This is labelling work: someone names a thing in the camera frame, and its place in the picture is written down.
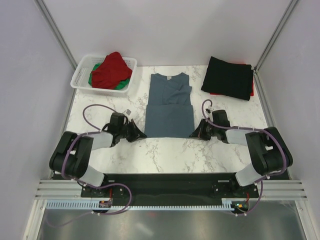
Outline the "right aluminium frame post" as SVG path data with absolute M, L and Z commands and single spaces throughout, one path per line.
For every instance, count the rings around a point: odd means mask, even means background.
M 254 71 L 257 72 L 262 65 L 264 64 L 266 58 L 268 57 L 269 53 L 271 52 L 273 46 L 275 45 L 276 41 L 280 37 L 282 31 L 284 30 L 287 22 L 289 21 L 291 15 L 293 14 L 294 10 L 296 9 L 297 5 L 300 3 L 300 0 L 290 0 L 288 6 L 286 7 L 282 17 L 280 18 L 275 30 L 273 31 L 271 38 L 269 39 L 266 47 L 264 48 L 257 64 L 254 67 Z

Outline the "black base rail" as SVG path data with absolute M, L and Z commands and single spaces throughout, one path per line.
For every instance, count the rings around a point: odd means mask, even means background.
M 254 185 L 234 186 L 234 173 L 133 173 L 108 174 L 103 185 L 107 189 L 84 187 L 83 198 L 111 197 L 116 204 L 147 206 L 217 205 L 223 198 L 257 198 Z

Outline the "dark red t shirt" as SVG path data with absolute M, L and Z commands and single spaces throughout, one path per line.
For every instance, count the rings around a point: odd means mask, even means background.
M 112 52 L 95 71 L 92 71 L 92 87 L 112 90 L 120 81 L 131 78 L 132 72 L 121 54 L 117 51 Z

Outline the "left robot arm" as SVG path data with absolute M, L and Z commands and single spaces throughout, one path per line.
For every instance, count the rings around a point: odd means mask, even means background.
M 122 139 L 133 143 L 145 138 L 147 135 L 133 119 L 126 114 L 114 112 L 109 122 L 95 132 L 64 132 L 49 160 L 49 168 L 60 173 L 64 179 L 92 186 L 95 194 L 104 197 L 109 193 L 110 185 L 104 181 L 104 173 L 90 166 L 92 151 L 114 147 Z

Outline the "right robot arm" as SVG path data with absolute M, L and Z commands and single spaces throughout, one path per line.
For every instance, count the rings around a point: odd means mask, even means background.
M 231 178 L 229 191 L 233 196 L 242 196 L 247 186 L 280 175 L 292 166 L 291 152 L 276 127 L 231 127 L 225 110 L 205 111 L 208 117 L 200 121 L 190 138 L 209 141 L 216 137 L 225 144 L 246 146 L 249 151 L 251 163 Z

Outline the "left aluminium frame post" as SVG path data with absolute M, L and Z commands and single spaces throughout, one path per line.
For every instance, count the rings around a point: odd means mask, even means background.
M 72 55 L 70 48 L 68 47 L 58 25 L 56 24 L 52 14 L 49 11 L 44 0 L 35 0 L 35 4 L 37 5 L 38 9 L 40 10 L 42 16 L 44 17 L 46 23 L 48 24 L 51 32 L 53 33 L 55 39 L 57 40 L 59 46 L 61 47 L 62 51 L 64 52 L 65 56 L 67 57 L 68 62 L 75 70 L 77 68 L 77 62 Z

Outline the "white plastic basket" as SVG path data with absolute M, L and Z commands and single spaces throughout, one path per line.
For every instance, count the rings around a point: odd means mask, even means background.
M 119 52 L 107 56 L 86 55 L 79 62 L 70 82 L 74 89 L 94 94 L 126 95 L 133 84 L 137 60 Z

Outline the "aluminium frame post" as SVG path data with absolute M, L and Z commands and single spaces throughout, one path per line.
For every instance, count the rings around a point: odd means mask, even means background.
M 59 46 L 61 47 L 62 51 L 64 52 L 65 56 L 67 57 L 68 62 L 75 70 L 77 68 L 77 62 L 72 55 L 70 48 L 68 47 L 58 25 L 56 24 L 52 14 L 49 11 L 44 0 L 35 0 L 35 4 L 37 5 L 38 9 L 40 10 L 42 16 L 44 17 L 46 23 L 48 24 L 51 32 L 53 33 L 55 39 L 57 40 Z
M 300 0 L 290 0 L 288 6 L 286 7 L 282 17 L 280 18 L 275 30 L 273 31 L 271 38 L 269 39 L 266 47 L 264 48 L 257 64 L 254 67 L 254 71 L 257 72 L 262 65 L 264 64 L 266 58 L 268 57 L 269 53 L 271 52 L 273 46 L 275 45 L 276 41 L 280 37 L 282 31 L 284 30 L 287 22 L 289 21 L 291 15 L 293 14 L 294 10 L 296 9 L 297 5 L 300 3 Z

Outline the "green t shirt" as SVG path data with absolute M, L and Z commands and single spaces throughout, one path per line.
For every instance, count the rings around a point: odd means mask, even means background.
M 101 63 L 97 63 L 94 65 L 92 72 L 95 71 L 99 66 L 101 65 Z M 89 75 L 89 79 L 88 79 L 88 84 L 90 86 L 92 86 L 92 72 Z M 127 79 L 123 79 L 121 80 L 117 85 L 114 86 L 114 88 L 112 88 L 112 90 L 122 90 L 125 86 L 127 86 L 130 82 L 130 77 Z

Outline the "blue-grey t shirt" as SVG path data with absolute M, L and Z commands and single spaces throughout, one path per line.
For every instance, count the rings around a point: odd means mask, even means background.
M 150 75 L 144 133 L 149 138 L 188 138 L 195 130 L 189 75 Z

